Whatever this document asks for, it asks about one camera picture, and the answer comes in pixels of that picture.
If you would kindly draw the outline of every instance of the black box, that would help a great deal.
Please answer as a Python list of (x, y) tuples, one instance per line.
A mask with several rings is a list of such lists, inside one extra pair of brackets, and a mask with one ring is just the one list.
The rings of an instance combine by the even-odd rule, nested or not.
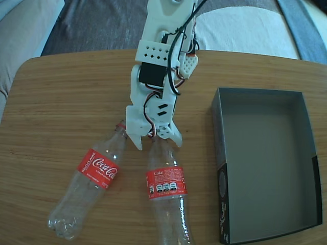
[(213, 100), (220, 242), (322, 224), (318, 161), (303, 94), (219, 88)]

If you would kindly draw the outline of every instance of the nutrition label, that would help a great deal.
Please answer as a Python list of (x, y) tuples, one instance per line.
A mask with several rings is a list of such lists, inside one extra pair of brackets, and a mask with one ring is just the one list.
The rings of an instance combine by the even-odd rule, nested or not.
[(147, 172), (149, 199), (187, 194), (182, 167), (160, 168)]

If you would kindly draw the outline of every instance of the robotic arm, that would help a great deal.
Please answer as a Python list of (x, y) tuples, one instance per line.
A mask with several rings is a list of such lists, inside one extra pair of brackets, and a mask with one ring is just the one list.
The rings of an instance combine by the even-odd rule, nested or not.
[(173, 122), (178, 87), (198, 64), (195, 55), (195, 14), (198, 0), (149, 0), (148, 17), (131, 73), (132, 106), (126, 108), (126, 131), (142, 150), (141, 137), (171, 138), (179, 147), (182, 135)]

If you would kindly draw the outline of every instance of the empty plastic bottle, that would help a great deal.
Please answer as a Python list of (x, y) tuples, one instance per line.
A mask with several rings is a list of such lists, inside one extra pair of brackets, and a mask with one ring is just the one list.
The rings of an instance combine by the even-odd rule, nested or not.
[(188, 192), (183, 169), (167, 140), (153, 138), (147, 185), (160, 245), (194, 245), (188, 222)]
[(50, 213), (48, 227), (67, 240), (80, 233), (84, 219), (105, 192), (119, 170), (126, 144), (126, 127), (122, 121), (113, 134), (98, 141), (83, 158), (65, 196)]

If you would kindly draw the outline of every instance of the white 3d-printed part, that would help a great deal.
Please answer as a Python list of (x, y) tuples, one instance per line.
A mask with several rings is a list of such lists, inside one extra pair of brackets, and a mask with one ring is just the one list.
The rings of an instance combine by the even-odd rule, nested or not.
[(190, 78), (198, 63), (199, 59), (196, 55), (186, 55), (183, 66), (179, 69), (180, 74), (186, 79)]
[[(147, 5), (148, 16), (142, 38), (138, 44), (136, 62), (168, 67), (168, 53), (176, 36), (174, 33), (189, 18), (197, 3), (198, 0), (149, 0)], [(185, 61), (189, 65), (188, 59), (185, 59), (185, 54), (194, 38), (194, 24), (195, 19), (192, 19), (183, 31), (184, 35), (180, 35), (178, 38), (172, 53), (172, 68), (181, 67)], [(162, 43), (165, 35), (167, 35), (167, 41)], [(195, 66), (192, 65), (190, 70), (185, 66), (185, 71), (189, 74), (188, 77)], [(145, 105), (147, 96), (153, 90), (139, 81), (140, 68), (140, 65), (134, 66), (131, 73), (130, 98), (133, 105), (126, 108), (128, 136), (135, 146), (142, 150), (141, 137), (147, 136), (151, 130), (151, 125), (144, 115), (145, 110), (147, 117), (155, 124), (157, 135), (164, 139), (170, 138), (181, 147), (182, 135), (173, 122), (177, 95), (170, 87), (168, 76), (166, 75), (163, 80), (161, 97), (152, 96)], [(171, 73), (174, 80), (175, 72), (171, 71)]]

